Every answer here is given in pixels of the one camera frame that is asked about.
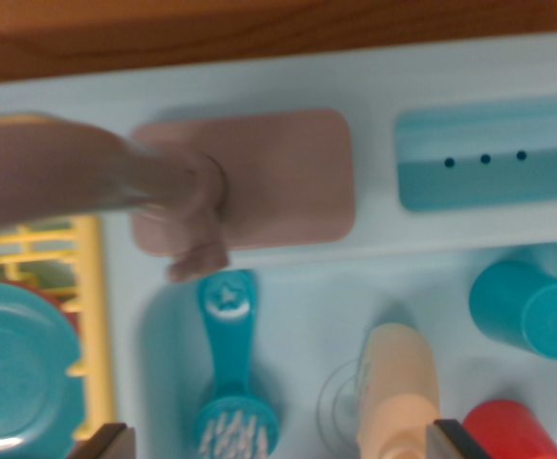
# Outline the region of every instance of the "peach bottle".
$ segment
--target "peach bottle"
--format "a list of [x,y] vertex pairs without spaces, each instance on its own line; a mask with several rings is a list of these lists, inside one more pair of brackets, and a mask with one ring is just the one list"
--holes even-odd
[[411,327],[370,333],[358,380],[362,459],[425,459],[426,426],[440,418],[434,353]]

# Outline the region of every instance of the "teal brush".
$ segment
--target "teal brush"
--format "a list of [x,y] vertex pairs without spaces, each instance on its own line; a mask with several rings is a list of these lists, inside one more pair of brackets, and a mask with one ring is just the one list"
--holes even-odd
[[249,390],[256,289],[243,271],[202,280],[198,301],[209,335],[215,392],[195,420],[203,459],[266,459],[279,441],[279,421]]

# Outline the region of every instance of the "yellow dish rack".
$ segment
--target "yellow dish rack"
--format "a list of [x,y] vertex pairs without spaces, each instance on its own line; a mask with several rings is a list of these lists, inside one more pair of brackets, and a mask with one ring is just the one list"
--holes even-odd
[[[74,275],[73,286],[41,290],[59,299],[69,298],[62,302],[61,309],[77,315],[81,359],[68,369],[68,375],[83,378],[85,421],[73,434],[81,441],[89,439],[103,424],[115,421],[100,222],[88,215],[54,222],[58,229],[19,225],[12,232],[1,233],[0,267],[6,279],[36,288],[41,288],[37,276],[22,271],[22,263],[56,261],[69,266]],[[42,250],[39,243],[66,243],[70,247]]]

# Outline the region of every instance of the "toy sink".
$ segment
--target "toy sink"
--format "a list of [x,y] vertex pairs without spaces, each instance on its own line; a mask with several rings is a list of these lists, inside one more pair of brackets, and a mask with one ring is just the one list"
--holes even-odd
[[[514,398],[557,441],[557,362],[486,339],[467,308],[474,279],[500,258],[557,270],[557,246],[512,248],[557,243],[557,34],[0,85],[0,114],[123,136],[150,122],[319,107],[350,128],[353,230],[232,253],[259,285],[253,387],[281,420],[273,458],[356,457],[353,376],[383,320],[432,344],[443,415]],[[166,283],[168,260],[136,248],[124,214],[103,215],[103,247],[119,418],[137,428],[139,459],[195,457],[212,369],[194,286]]]

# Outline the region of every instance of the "teal plate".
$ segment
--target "teal plate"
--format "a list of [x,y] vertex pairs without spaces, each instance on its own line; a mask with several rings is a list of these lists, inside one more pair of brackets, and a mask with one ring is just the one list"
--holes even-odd
[[0,283],[0,458],[61,459],[84,419],[81,378],[66,370],[78,337],[55,306]]

